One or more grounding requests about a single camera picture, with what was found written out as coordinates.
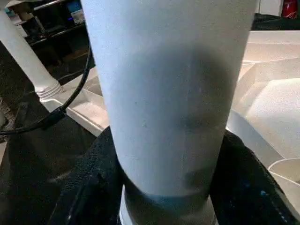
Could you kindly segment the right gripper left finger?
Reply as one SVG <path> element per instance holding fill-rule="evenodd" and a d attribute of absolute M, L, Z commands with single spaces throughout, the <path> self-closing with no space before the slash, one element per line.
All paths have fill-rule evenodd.
<path fill-rule="evenodd" d="M 122 170 L 107 127 L 67 176 L 50 223 L 119 225 L 122 186 Z"/>

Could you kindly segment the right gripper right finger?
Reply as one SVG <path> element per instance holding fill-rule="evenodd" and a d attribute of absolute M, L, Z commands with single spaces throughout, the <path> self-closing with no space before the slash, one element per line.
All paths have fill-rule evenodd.
<path fill-rule="evenodd" d="M 252 150 L 225 131 L 210 197 L 220 225 L 296 225 L 298 213 Z"/>

